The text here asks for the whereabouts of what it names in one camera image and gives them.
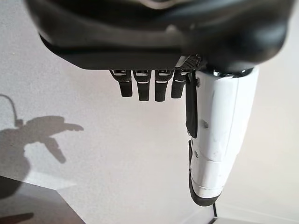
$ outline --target white wall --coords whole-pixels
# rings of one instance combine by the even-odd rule
[[[299,222],[298,15],[292,22],[282,54],[262,66],[244,146],[218,203],[223,217]],[[19,118],[47,116],[7,130],[12,112],[0,97],[0,175],[57,189],[88,224],[191,224],[202,212],[189,195],[183,99],[168,92],[155,103],[152,91],[141,103],[136,86],[133,98],[121,98],[107,71],[81,70],[50,53],[19,0],[0,0],[0,59],[0,94]],[[63,131],[71,126],[50,115],[84,130]],[[57,133],[65,162],[41,143],[55,149],[44,133]]]

